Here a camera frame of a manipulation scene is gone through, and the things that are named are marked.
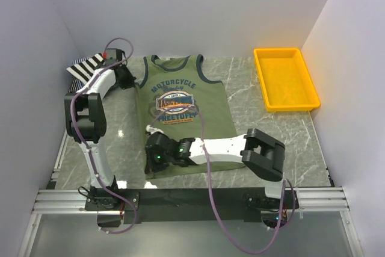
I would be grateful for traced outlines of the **green motorcycle tank top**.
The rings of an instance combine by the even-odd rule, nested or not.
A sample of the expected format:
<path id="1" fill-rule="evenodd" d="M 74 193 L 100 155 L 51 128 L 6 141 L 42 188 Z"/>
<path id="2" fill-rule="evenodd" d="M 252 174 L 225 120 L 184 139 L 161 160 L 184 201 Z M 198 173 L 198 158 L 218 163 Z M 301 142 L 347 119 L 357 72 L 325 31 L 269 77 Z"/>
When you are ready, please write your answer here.
<path id="1" fill-rule="evenodd" d="M 168 137 L 203 136 L 205 140 L 236 137 L 224 84 L 208 79 L 201 54 L 162 60 L 144 57 L 145 75 L 135 84 L 141 142 L 152 125 Z"/>

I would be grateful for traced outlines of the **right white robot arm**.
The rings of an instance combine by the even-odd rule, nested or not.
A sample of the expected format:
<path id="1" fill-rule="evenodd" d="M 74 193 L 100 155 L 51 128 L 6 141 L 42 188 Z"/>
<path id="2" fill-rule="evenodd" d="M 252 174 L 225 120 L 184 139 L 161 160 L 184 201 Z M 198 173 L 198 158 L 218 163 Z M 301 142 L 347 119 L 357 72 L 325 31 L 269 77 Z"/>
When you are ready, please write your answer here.
<path id="1" fill-rule="evenodd" d="M 278 208 L 285 201 L 282 188 L 286 147 L 258 129 L 248 129 L 246 134 L 237 137 L 208 140 L 192 137 L 177 141 L 166 136 L 161 129 L 148 125 L 146 135 L 147 173 L 158 173 L 171 165 L 241 164 L 263 181 L 267 206 Z"/>

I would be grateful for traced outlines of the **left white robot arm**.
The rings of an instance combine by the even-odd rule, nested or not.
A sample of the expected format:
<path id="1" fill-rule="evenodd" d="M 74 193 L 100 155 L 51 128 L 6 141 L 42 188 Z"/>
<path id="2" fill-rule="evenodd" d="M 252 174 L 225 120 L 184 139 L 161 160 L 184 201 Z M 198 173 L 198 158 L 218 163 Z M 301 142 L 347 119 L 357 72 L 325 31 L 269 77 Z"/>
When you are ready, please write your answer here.
<path id="1" fill-rule="evenodd" d="M 119 189 L 107 160 L 104 136 L 107 129 L 103 98 L 114 86 L 132 88 L 135 77 L 125 65 L 95 70 L 93 76 L 75 93 L 64 97 L 66 131 L 79 144 L 91 176 L 88 198 L 95 199 L 107 210 L 118 207 Z"/>

